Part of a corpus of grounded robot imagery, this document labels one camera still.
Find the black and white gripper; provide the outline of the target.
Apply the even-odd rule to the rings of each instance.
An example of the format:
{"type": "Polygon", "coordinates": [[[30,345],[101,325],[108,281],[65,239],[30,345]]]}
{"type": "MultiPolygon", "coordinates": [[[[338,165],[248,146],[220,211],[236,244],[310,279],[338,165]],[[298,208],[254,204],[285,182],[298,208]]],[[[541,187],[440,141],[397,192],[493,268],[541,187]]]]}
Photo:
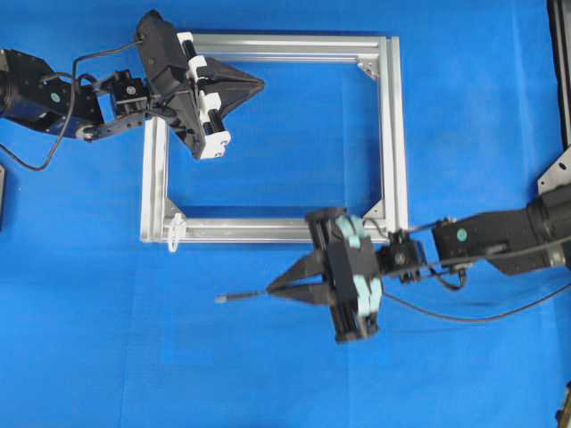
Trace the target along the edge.
{"type": "Polygon", "coordinates": [[[195,159],[223,156],[231,135],[222,120],[261,92],[264,81],[198,54],[193,35],[179,35],[175,26],[155,10],[139,20],[136,38],[152,109],[165,117],[195,159]],[[209,85],[208,93],[210,80],[217,83],[209,85]]]}

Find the black gripper teal tape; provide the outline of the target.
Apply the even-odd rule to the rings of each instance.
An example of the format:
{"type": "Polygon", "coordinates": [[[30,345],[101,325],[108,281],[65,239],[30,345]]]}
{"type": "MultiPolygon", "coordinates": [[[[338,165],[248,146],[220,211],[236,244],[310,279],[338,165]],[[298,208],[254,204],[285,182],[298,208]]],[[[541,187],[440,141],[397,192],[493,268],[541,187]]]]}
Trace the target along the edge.
{"type": "Polygon", "coordinates": [[[313,211],[305,216],[305,221],[317,251],[295,261],[268,285],[267,293],[329,306],[338,343],[376,334],[384,289],[364,220],[350,215],[345,208],[328,208],[313,211]],[[322,274],[328,284],[297,285],[303,279],[322,274]]]}

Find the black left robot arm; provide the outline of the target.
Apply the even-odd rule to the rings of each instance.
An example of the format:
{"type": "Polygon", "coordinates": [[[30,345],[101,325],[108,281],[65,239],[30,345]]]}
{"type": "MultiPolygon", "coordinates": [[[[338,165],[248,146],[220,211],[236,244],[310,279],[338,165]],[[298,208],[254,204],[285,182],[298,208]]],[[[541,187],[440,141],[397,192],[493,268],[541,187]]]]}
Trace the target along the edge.
{"type": "Polygon", "coordinates": [[[196,52],[194,37],[151,10],[133,42],[144,78],[117,70],[98,79],[56,72],[41,58],[1,52],[1,116],[58,139],[93,142],[162,119],[197,160],[222,156],[231,141],[223,119],[265,87],[262,79],[196,52]]]}

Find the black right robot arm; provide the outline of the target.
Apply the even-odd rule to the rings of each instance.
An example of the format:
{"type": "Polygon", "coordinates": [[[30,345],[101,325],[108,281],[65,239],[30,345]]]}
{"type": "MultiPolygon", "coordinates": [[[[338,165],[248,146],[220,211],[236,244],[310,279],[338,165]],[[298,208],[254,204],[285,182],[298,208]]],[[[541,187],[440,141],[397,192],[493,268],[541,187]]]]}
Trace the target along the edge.
{"type": "Polygon", "coordinates": [[[569,266],[570,151],[565,150],[538,178],[538,195],[520,210],[489,211],[426,225],[438,265],[427,262],[411,231],[388,232],[373,218],[345,208],[314,211],[305,217],[313,252],[298,259],[265,289],[230,293],[220,303],[261,295],[327,306],[338,343],[366,339],[378,331],[386,296],[382,279],[421,280],[422,269],[450,291],[461,290],[467,270],[485,260],[506,276],[569,266]]]}

